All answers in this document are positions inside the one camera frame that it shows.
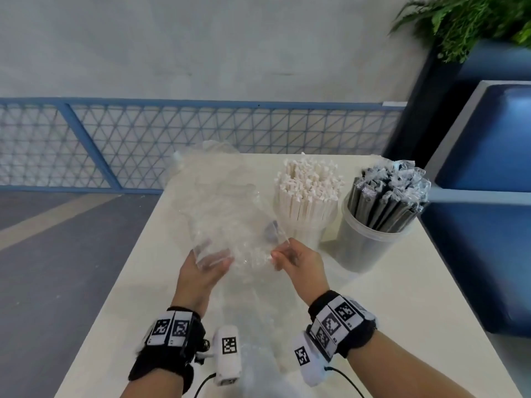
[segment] hand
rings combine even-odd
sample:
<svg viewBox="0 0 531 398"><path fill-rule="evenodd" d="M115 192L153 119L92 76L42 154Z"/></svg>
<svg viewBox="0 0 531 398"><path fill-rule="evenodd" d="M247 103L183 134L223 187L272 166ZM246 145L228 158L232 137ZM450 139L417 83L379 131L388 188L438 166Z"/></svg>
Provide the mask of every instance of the hand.
<svg viewBox="0 0 531 398"><path fill-rule="evenodd" d="M294 238L271 252L275 268L289 275L299 297L310 306L315 299L330 290L321 254Z"/></svg>
<svg viewBox="0 0 531 398"><path fill-rule="evenodd" d="M202 264L204 264L202 267L206 269L199 269L196 264L196 256L193 250L190 250L179 271L177 288L171 305L193 310L203 318L207 312L210 292L227 273L234 261L234 258L227 257L228 254L228 251L222 251L205 257L202 260ZM221 259L221 262L210 266Z"/></svg>

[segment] floor stripe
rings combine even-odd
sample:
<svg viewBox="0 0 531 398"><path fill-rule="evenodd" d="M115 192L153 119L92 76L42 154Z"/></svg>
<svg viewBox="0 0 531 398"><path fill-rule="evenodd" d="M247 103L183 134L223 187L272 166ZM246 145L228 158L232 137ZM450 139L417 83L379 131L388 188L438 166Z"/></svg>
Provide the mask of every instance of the floor stripe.
<svg viewBox="0 0 531 398"><path fill-rule="evenodd" d="M39 234L50 227L69 220L92 208L119 197L121 194L86 194L75 200L52 208L42 214L33 216L16 225L0 230L0 250L13 246L31 236Z"/></svg>

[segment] green plant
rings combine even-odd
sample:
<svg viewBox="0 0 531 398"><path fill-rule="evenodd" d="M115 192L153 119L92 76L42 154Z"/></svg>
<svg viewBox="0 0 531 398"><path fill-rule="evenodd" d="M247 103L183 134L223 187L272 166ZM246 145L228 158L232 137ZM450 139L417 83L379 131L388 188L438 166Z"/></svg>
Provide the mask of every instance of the green plant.
<svg viewBox="0 0 531 398"><path fill-rule="evenodd" d="M479 39L531 48L531 0L411 0L391 32L411 22L418 38L440 47L445 62L464 62Z"/></svg>

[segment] wire mesh panel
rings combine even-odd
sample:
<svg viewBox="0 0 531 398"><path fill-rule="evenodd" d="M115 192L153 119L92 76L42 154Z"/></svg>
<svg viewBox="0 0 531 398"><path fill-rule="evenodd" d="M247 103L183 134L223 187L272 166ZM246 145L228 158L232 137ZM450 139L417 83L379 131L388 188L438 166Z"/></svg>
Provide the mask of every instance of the wire mesh panel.
<svg viewBox="0 0 531 398"><path fill-rule="evenodd" d="M73 104L124 188L163 187L177 149L228 141L242 153L381 153L399 111Z"/></svg>
<svg viewBox="0 0 531 398"><path fill-rule="evenodd" d="M0 185L108 188L56 106L0 104Z"/></svg>

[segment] plastic tub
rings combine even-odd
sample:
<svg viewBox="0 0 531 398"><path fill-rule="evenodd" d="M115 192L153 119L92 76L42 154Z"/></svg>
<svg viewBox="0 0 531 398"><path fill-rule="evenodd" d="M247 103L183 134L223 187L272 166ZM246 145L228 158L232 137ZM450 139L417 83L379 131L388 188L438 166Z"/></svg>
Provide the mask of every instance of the plastic tub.
<svg viewBox="0 0 531 398"><path fill-rule="evenodd" d="M378 232L352 216L347 208L348 200L347 195L341 206L343 218L337 234L334 258L343 268L364 273L371 269L395 242L408 234L410 226L399 233Z"/></svg>
<svg viewBox="0 0 531 398"><path fill-rule="evenodd" d="M288 237L293 237L301 243L307 245L313 250L316 250L323 238L326 228L335 220L337 216L337 207L334 209L327 221L322 222L305 222L294 221L282 216L274 204L275 213L277 215L280 227Z"/></svg>

